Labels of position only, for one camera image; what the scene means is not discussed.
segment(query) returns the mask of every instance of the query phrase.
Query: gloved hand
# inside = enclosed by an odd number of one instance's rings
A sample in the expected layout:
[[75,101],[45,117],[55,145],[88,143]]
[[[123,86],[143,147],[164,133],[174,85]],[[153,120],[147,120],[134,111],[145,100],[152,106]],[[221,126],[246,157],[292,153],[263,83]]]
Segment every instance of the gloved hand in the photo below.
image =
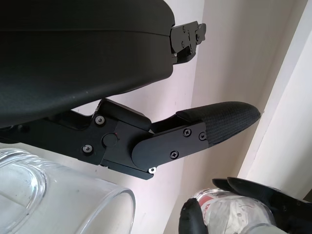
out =
[[196,198],[184,203],[179,220],[179,234],[207,234],[203,214]]

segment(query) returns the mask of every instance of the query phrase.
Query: white wall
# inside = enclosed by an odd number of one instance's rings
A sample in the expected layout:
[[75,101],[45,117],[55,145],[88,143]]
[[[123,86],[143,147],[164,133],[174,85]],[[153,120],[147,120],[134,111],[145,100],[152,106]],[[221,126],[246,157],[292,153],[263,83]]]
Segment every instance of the white wall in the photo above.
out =
[[311,65],[310,0],[239,174],[297,198],[312,188]]
[[[292,0],[206,0],[207,34],[198,54],[192,106],[243,101],[261,111],[263,90],[276,79],[269,74],[293,10]],[[255,129],[184,160],[181,193],[166,234],[177,233],[183,203],[212,187],[212,178],[237,175],[248,149],[242,154],[242,147]]]

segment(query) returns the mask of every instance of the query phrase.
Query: screw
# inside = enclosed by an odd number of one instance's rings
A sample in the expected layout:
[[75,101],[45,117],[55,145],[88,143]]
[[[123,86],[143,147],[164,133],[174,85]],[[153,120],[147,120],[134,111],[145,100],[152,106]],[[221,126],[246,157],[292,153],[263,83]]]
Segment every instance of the screw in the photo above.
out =
[[206,133],[205,133],[205,132],[200,133],[200,134],[199,134],[199,139],[200,139],[200,140],[205,140],[205,139],[207,139]]
[[177,157],[179,157],[179,152],[176,150],[172,151],[170,154],[170,158],[171,159],[177,159]]
[[191,129],[189,129],[189,128],[184,129],[183,135],[185,137],[189,137],[191,134],[192,134],[192,130]]
[[82,147],[82,151],[84,151],[85,153],[91,153],[93,150],[92,146],[91,145],[84,145]]
[[105,119],[103,116],[97,116],[96,117],[96,124],[97,125],[102,125],[103,123],[105,123]]
[[152,168],[148,169],[149,174],[155,174],[155,172],[156,172],[156,167],[152,167]]

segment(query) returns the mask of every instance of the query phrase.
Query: metal bracket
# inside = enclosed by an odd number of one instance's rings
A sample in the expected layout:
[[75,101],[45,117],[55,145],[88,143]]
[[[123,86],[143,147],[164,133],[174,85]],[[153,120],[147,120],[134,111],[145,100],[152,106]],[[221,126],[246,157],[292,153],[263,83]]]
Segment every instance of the metal bracket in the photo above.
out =
[[196,54],[196,46],[205,40],[206,24],[197,21],[171,29],[170,42],[173,64],[190,61]]

